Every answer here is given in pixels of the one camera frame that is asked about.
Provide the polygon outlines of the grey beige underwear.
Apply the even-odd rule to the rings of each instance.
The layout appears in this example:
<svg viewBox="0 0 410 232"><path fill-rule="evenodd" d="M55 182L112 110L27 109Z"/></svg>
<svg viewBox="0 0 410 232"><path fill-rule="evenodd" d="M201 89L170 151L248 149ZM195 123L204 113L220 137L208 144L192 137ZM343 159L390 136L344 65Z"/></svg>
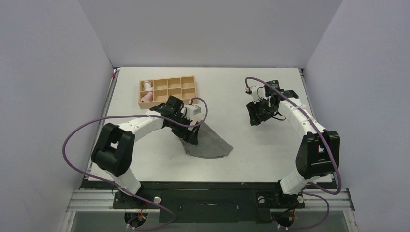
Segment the grey beige underwear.
<svg viewBox="0 0 410 232"><path fill-rule="evenodd" d="M223 158L233 150L233 147L206 123L199 127L197 145L189 144L182 139L180 141L187 155L203 159Z"/></svg>

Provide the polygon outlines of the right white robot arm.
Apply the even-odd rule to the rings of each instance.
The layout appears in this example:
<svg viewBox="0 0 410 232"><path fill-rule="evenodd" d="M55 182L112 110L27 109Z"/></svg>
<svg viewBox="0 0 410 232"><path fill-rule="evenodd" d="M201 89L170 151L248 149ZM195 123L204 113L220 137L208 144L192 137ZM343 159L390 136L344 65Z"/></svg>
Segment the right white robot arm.
<svg viewBox="0 0 410 232"><path fill-rule="evenodd" d="M320 177L338 174L339 134L320 125L294 90L281 89L277 80L245 86L246 94L252 96L246 105L252 126L281 116L301 138L294 170L279 181L280 189L272 194L276 205L286 206L292 195L302 192Z"/></svg>

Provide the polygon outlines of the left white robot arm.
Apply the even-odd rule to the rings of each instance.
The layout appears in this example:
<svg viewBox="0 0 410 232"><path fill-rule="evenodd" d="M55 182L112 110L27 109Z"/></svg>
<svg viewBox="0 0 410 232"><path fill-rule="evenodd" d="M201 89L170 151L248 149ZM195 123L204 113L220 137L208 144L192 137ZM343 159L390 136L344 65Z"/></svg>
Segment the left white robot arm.
<svg viewBox="0 0 410 232"><path fill-rule="evenodd" d="M134 144L151 132L168 127L184 142L197 145L202 122L196 116L200 112L200 106L185 105L181 99L170 96L167 102L151 107L129 122L107 123L94 146L91 161L106 171L119 190L126 194L126 203L138 208L144 203L144 194L140 191L142 184L130 168Z"/></svg>

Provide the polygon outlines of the wooden compartment tray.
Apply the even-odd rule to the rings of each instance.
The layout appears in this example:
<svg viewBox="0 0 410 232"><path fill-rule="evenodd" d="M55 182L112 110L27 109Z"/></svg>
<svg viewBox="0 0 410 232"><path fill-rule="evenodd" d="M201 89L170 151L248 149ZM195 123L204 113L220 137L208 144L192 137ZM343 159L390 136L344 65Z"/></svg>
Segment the wooden compartment tray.
<svg viewBox="0 0 410 232"><path fill-rule="evenodd" d="M138 105L140 109L148 109L161 103L165 103L171 95L181 99L185 105L188 105L191 102L197 103L197 100L192 100L197 96L196 80L194 76L149 80L153 85L153 101L141 103L141 97L149 92L143 91L142 83L144 81L145 80L139 82Z"/></svg>

